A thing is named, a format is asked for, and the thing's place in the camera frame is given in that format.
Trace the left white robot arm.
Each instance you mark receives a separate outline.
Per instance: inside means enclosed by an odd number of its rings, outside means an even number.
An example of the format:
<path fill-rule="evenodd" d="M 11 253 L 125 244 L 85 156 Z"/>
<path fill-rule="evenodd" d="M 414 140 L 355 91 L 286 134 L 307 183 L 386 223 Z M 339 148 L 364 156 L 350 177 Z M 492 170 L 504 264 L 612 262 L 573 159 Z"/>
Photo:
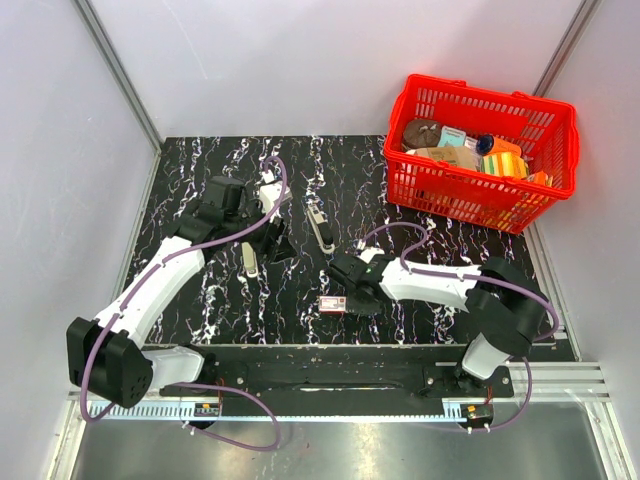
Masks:
<path fill-rule="evenodd" d="M 271 173 L 263 180 L 257 198 L 245 200 L 241 181 L 213 178 L 120 296 L 93 319 L 72 321 L 66 332 L 69 377 L 82 393 L 130 408 L 148 391 L 177 383 L 199 396 L 214 389 L 217 373 L 209 355 L 193 346 L 145 351 L 143 345 L 182 287 L 226 245 L 246 243 L 268 261 L 293 255 L 277 215 L 291 190 Z"/>

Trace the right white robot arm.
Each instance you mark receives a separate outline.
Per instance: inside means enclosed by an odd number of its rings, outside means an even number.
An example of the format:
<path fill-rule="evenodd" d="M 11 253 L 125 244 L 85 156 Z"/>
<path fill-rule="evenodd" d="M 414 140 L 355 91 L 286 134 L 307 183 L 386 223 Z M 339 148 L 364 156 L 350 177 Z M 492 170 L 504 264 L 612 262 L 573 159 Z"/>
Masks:
<path fill-rule="evenodd" d="M 478 333 L 454 373 L 456 387 L 468 396 L 486 389 L 502 363 L 529 356 L 547 316 L 548 300 L 536 284 L 497 257 L 482 265 L 428 266 L 369 248 L 337 255 L 328 276 L 344 287 L 346 311 L 356 315 L 376 315 L 385 304 L 405 300 L 469 315 Z"/>

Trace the red white staple box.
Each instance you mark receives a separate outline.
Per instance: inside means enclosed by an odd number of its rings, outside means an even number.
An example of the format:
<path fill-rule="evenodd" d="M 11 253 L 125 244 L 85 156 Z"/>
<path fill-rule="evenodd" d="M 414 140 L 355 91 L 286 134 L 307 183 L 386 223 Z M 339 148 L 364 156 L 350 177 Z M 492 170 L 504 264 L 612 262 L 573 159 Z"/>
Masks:
<path fill-rule="evenodd" d="M 345 296 L 320 296 L 318 303 L 320 313 L 342 314 L 348 311 Z"/>

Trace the beige stapler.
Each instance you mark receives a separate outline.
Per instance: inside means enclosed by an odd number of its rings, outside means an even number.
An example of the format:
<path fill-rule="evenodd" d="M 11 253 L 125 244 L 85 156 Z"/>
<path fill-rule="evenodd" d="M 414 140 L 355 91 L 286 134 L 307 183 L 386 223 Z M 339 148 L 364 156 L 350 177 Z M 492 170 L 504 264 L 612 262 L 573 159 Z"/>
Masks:
<path fill-rule="evenodd" d="M 256 278 L 259 275 L 259 267 L 257 261 L 257 255 L 253 247 L 249 242 L 243 242 L 242 248 L 242 261 L 243 267 L 248 278 Z"/>

